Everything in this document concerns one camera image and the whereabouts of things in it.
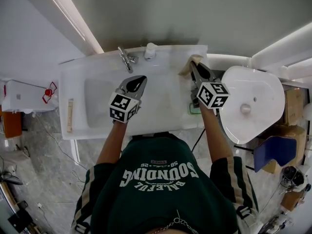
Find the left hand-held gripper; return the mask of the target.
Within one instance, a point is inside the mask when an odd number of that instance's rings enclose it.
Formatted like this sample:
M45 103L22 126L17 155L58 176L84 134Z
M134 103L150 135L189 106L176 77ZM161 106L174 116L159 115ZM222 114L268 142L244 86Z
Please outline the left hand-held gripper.
M146 76L132 76L125 79L112 93L109 100L110 118L127 123L140 109L141 97L146 84Z

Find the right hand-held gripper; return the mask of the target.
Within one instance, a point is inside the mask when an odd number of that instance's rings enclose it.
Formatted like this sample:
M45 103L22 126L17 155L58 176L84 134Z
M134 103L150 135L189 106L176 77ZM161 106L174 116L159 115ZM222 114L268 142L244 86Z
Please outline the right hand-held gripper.
M202 103L208 109L222 108L230 96L226 85L220 83L214 72L203 63L190 62L190 73L194 83L201 83L191 91L191 100L194 108Z

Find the person's right forearm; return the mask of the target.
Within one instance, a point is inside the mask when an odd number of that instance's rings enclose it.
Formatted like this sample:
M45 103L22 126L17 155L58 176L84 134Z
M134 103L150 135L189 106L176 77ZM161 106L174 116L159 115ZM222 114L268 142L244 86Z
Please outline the person's right forearm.
M213 110L206 108L205 105L201 103L200 111L204 122L212 163L222 158L233 159L233 152L222 133L218 119Z

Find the person's left forearm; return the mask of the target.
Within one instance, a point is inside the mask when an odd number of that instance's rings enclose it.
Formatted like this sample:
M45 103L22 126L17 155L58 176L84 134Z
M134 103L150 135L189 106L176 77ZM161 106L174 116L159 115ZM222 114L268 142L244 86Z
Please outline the person's left forearm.
M121 147L125 137L127 123L116 121L106 138L96 165L103 163L115 164L120 158Z

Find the chrome faucet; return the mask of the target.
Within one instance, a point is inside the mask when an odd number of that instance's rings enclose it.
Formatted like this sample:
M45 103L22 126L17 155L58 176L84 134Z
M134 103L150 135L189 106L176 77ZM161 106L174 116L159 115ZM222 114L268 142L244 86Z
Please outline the chrome faucet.
M132 63L137 64L138 63L138 57L133 55L133 54L128 53L122 46L118 46L117 49L119 51L119 55L120 55L123 63L126 66L128 73L131 74L133 72L131 64Z

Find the white bathroom sink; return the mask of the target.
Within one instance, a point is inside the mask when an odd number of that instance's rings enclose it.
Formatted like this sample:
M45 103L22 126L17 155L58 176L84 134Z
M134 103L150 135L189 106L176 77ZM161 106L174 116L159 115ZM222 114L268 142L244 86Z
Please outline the white bathroom sink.
M138 57L132 66L133 75L145 75L147 85L141 108L128 123L127 135L201 128L202 117L189 113L192 80L180 76L179 72L191 55L205 56L206 46L160 46L150 61L144 59L143 47L129 52ZM106 138L113 125L109 116L111 94L124 79L131 77L119 52L79 58L62 64L59 69L58 101L63 139Z

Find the white pump soap bottle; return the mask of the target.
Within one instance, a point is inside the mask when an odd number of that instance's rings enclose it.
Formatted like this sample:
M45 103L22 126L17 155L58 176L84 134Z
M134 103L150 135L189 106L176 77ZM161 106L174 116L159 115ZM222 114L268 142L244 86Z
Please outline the white pump soap bottle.
M147 44L145 53L144 53L144 58L146 60L152 60L156 56L156 50L157 50L157 45L150 42Z

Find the white oval basin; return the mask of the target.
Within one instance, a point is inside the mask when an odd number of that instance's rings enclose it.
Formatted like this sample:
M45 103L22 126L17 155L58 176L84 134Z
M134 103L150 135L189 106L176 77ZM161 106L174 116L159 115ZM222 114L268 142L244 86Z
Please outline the white oval basin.
M285 95L277 76L233 66L224 73L221 81L230 96L220 110L220 119L233 143L249 142L282 117Z

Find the clear water bottle red label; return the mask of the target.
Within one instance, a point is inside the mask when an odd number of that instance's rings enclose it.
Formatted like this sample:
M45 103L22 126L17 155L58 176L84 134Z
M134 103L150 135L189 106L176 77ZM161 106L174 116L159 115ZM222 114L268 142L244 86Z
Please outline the clear water bottle red label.
M57 85L52 81L48 88L45 89L42 100L45 104L54 106L55 108L59 106L59 91Z

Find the cardboard box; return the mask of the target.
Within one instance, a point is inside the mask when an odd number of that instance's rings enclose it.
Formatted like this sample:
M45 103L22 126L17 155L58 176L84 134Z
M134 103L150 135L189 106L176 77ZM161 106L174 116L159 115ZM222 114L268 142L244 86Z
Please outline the cardboard box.
M301 200L303 194L303 191L285 193L280 205L288 211L293 211Z
M284 123L296 125L303 118L303 92L300 88L285 92Z
M292 126L273 125L268 130L260 134L259 136L260 144L271 136L291 137L291 138L295 138L297 141L296 157L285 166L297 165L299 164L299 162L302 161L303 156L304 156L305 145L306 145L306 137L307 137L306 130L304 128L296 126L296 125L292 125Z

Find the white water dispenser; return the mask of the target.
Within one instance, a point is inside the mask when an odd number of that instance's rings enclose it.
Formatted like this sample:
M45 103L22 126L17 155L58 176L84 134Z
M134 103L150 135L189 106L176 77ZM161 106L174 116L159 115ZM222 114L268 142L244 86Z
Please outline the white water dispenser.
M42 96L47 87L36 86L15 80L9 80L2 85L0 106L4 112L47 112L56 109L43 102Z

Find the dark green printed T-shirt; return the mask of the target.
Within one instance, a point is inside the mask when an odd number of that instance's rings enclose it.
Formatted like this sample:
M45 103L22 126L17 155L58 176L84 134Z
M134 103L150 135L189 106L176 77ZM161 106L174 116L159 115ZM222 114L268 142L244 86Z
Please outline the dark green printed T-shirt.
M251 234L258 205L242 159L206 175L178 138L130 141L115 164L86 173L71 234L146 234L164 227L197 234Z

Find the orange chair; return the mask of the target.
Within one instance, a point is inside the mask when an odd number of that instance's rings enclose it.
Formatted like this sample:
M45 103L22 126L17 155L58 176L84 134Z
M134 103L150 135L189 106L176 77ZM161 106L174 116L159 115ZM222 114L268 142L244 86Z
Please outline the orange chair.
M2 112L4 135L6 138L22 135L21 113Z

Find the black round device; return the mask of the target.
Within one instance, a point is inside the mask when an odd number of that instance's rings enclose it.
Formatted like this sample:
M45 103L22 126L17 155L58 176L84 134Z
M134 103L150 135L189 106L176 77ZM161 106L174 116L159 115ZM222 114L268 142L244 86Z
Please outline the black round device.
M282 169L282 178L289 187L297 187L304 183L302 172L294 166L287 166Z

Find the black equipment box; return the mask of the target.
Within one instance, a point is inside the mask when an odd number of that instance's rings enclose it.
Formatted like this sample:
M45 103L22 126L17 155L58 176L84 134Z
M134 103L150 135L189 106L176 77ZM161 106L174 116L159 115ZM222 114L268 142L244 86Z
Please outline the black equipment box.
M9 217L8 221L18 233L21 233L32 223L33 220L25 209L20 209L11 217Z

